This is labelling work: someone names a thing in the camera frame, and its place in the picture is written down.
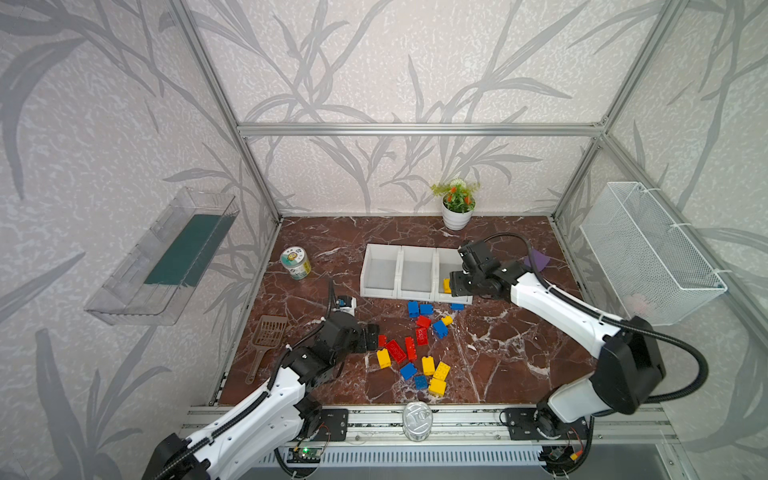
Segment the long red lego brick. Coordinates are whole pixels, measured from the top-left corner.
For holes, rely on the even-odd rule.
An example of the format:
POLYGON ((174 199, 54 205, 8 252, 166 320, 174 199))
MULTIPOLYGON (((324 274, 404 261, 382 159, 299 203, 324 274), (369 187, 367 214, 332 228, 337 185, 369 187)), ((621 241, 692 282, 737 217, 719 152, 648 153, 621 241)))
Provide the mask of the long red lego brick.
POLYGON ((396 340, 388 341, 386 343, 386 350, 394 362, 398 364, 406 362, 407 354, 396 340))

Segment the blue sloped lego brick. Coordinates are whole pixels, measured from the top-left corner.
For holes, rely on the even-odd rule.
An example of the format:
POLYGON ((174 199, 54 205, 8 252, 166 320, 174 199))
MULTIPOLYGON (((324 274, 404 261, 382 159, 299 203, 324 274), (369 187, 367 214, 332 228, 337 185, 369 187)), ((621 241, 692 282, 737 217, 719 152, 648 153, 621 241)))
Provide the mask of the blue sloped lego brick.
POLYGON ((433 323, 431 327, 432 327, 432 330, 434 331, 434 334, 439 339, 443 339, 448 335, 447 326, 441 320, 438 320, 435 323, 433 323))

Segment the narrow red lego brick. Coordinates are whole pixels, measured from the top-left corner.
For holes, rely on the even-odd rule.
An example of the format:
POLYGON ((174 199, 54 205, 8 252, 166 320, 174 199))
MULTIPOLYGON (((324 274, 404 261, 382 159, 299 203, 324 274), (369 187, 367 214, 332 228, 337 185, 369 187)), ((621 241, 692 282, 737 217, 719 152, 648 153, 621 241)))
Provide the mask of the narrow red lego brick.
POLYGON ((415 362, 418 358, 415 341, 412 337, 405 338, 407 357, 411 362, 415 362))

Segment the yellow lego brick bottom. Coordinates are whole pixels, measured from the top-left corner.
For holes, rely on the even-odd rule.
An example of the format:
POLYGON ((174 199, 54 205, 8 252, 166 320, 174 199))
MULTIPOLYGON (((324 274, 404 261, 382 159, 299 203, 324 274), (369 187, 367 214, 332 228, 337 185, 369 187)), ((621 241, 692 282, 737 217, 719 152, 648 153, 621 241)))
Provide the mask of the yellow lego brick bottom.
POLYGON ((432 378, 428 384, 428 392, 437 397, 443 397, 445 395, 447 383, 443 380, 432 378))

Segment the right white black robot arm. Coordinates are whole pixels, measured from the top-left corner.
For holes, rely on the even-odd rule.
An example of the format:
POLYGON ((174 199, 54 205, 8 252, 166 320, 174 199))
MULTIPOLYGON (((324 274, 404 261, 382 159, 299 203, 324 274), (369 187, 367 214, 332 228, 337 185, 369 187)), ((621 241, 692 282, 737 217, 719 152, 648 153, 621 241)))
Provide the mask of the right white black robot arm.
POLYGON ((534 313, 595 359, 591 374, 555 389, 538 404, 534 419, 545 435, 597 414, 631 415, 647 402, 682 399, 704 386, 710 368, 696 347, 654 330, 641 317, 625 319, 572 296, 543 276, 531 247, 526 251, 525 261, 501 261, 487 239, 466 242, 458 249, 462 268, 451 273, 449 283, 455 296, 503 300, 534 313), (666 377, 662 343, 688 353, 697 372, 689 384, 659 394, 656 389, 666 377))

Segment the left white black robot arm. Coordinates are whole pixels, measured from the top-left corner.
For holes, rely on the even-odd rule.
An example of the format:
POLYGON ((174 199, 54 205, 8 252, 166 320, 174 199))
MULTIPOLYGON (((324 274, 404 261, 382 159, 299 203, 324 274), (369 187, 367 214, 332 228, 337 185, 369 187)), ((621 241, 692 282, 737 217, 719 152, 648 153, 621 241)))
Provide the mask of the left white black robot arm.
POLYGON ((312 390, 333 381, 346 357, 367 346, 356 308, 356 298, 330 295, 318 326, 286 347, 256 391, 188 437, 171 434, 162 440, 142 477, 238 479, 276 448, 315 434, 322 407, 312 390))

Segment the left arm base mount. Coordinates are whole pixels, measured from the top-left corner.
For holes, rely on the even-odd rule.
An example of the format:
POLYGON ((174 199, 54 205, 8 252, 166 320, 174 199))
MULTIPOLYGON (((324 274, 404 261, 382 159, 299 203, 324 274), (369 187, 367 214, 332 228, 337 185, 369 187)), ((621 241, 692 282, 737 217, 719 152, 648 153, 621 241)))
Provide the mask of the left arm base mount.
POLYGON ((349 426, 349 413, 350 411, 346 408, 323 408, 302 426, 296 440, 345 441, 349 426))

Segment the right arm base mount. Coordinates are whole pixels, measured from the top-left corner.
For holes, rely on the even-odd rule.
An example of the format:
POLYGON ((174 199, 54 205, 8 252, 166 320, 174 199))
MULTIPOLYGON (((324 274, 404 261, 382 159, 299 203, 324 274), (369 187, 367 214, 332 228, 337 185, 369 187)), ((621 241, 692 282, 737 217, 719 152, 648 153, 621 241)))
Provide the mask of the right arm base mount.
POLYGON ((585 440, 588 437, 590 422, 580 418, 572 423, 564 423, 548 410, 534 407, 509 407, 498 416, 499 422, 507 429, 511 440, 585 440))

